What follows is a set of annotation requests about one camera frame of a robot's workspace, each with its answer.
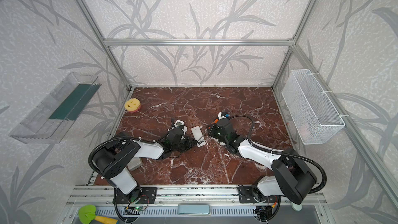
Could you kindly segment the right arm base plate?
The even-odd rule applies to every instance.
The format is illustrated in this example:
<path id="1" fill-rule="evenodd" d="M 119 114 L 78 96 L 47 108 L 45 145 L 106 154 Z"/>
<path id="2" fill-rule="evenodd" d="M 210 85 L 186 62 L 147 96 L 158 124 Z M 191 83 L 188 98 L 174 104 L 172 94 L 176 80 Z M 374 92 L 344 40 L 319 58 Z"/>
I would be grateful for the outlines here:
<path id="1" fill-rule="evenodd" d="M 265 203 L 265 204 L 278 204 L 280 197 L 278 196 L 264 196 L 258 189 L 252 186 L 238 185 L 238 198 L 240 203 Z"/>

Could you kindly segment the pale green rectangular tray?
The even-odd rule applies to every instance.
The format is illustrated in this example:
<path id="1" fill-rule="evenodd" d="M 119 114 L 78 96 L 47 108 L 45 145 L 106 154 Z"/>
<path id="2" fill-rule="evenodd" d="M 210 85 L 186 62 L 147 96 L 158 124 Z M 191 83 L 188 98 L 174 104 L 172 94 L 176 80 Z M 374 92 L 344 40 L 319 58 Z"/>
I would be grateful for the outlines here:
<path id="1" fill-rule="evenodd" d="M 211 208 L 207 204 L 179 204 L 177 208 L 178 215 L 210 215 Z"/>

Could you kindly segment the clear plastic wall shelf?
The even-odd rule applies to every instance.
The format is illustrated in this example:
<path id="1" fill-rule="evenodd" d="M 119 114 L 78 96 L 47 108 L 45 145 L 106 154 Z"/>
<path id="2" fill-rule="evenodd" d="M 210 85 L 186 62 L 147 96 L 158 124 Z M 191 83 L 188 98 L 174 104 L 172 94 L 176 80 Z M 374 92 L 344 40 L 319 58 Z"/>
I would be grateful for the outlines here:
<path id="1" fill-rule="evenodd" d="M 58 144 L 100 88 L 98 76 L 69 73 L 10 133 L 25 144 Z"/>

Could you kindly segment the pale green round soap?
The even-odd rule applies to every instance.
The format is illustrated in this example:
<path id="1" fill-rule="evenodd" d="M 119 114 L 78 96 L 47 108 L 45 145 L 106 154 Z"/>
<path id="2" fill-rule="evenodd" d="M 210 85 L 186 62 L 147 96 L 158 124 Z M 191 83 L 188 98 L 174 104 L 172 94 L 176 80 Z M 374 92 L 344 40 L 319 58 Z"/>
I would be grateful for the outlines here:
<path id="1" fill-rule="evenodd" d="M 291 207 L 297 212 L 302 210 L 302 205 L 301 204 L 295 204 L 295 203 L 291 202 Z"/>

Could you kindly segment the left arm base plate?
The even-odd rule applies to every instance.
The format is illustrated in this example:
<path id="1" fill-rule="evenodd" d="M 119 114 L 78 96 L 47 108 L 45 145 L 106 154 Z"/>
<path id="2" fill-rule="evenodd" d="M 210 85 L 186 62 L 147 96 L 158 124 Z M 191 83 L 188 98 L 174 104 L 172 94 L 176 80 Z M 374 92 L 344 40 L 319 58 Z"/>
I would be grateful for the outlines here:
<path id="1" fill-rule="evenodd" d="M 113 204 L 154 204 L 157 187 L 136 187 L 131 193 L 125 195 L 119 188 L 114 189 Z"/>

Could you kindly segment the pink item in basket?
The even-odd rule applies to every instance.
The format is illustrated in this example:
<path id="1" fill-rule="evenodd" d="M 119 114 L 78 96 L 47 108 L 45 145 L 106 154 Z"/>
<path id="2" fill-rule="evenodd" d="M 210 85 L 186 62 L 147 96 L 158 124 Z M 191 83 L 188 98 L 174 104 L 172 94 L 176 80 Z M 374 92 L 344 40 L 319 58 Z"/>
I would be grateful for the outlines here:
<path id="1" fill-rule="evenodd" d="M 301 126 L 298 130 L 302 140 L 307 141 L 311 137 L 311 131 L 308 124 Z"/>

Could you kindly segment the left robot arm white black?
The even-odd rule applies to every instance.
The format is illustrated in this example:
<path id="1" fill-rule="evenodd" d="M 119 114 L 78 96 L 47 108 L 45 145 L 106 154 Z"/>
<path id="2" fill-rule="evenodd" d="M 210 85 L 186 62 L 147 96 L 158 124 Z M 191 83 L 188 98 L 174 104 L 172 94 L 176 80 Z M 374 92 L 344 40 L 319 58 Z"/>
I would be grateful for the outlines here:
<path id="1" fill-rule="evenodd" d="M 173 152 L 183 153 L 198 143 L 186 135 L 186 129 L 173 127 L 157 141 L 146 141 L 121 132 L 98 146 L 89 154 L 88 164 L 107 182 L 129 195 L 139 188 L 138 183 L 127 168 L 134 158 L 163 160 Z"/>

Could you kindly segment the yellow smiley sponge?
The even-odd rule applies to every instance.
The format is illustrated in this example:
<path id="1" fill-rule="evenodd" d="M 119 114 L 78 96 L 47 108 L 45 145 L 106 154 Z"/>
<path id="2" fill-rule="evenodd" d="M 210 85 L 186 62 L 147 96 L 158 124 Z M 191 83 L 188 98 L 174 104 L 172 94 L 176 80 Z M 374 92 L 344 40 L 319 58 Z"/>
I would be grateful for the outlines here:
<path id="1" fill-rule="evenodd" d="M 126 101 L 124 105 L 125 109 L 129 113 L 135 113 L 140 110 L 141 108 L 141 102 L 137 98 L 132 98 Z"/>

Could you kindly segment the green yellow scoop brush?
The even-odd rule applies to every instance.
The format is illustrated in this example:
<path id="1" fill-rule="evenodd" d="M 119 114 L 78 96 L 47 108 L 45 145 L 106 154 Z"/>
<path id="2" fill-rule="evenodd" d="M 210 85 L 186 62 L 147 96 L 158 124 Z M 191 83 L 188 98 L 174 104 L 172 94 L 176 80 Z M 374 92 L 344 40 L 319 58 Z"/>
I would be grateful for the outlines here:
<path id="1" fill-rule="evenodd" d="M 82 224 L 90 224 L 97 221 L 102 224 L 118 224 L 119 221 L 113 218 L 96 215 L 96 207 L 94 205 L 86 205 L 79 209 L 78 218 Z"/>

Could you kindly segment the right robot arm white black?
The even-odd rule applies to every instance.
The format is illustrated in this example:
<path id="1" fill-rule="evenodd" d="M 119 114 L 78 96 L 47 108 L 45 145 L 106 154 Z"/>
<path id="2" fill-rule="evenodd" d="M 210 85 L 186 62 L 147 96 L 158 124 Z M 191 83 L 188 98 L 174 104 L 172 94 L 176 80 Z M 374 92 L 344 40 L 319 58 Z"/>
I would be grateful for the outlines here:
<path id="1" fill-rule="evenodd" d="M 254 121 L 246 137 L 238 135 L 231 123 L 233 118 L 235 116 L 216 119 L 207 126 L 207 132 L 210 137 L 224 143 L 230 153 L 251 159 L 273 172 L 273 176 L 264 176 L 252 185 L 255 201 L 265 202 L 270 196 L 283 196 L 299 205 L 308 194 L 325 187 L 327 175 L 320 164 L 299 155 L 293 148 L 271 149 L 252 141 Z"/>

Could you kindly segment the grey rectangular sponge block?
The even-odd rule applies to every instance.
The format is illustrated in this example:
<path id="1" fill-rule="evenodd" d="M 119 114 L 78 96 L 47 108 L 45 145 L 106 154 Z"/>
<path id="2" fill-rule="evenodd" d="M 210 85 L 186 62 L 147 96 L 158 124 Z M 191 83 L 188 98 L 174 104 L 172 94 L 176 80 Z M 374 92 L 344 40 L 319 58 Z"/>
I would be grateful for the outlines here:
<path id="1" fill-rule="evenodd" d="M 141 158 L 133 158 L 128 164 L 127 164 L 127 168 L 130 171 L 134 171 L 138 168 L 140 168 L 143 165 L 143 162 L 141 160 Z"/>

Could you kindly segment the white remote control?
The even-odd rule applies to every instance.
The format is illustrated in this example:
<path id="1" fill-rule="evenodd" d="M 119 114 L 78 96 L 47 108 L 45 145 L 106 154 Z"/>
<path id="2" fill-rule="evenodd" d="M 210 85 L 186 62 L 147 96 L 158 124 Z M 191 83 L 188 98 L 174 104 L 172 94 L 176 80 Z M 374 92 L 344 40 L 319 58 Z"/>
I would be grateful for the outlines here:
<path id="1" fill-rule="evenodd" d="M 191 129 L 191 132 L 194 136 L 194 139 L 197 141 L 197 147 L 202 147 L 206 145 L 206 140 L 199 126 L 193 127 Z"/>

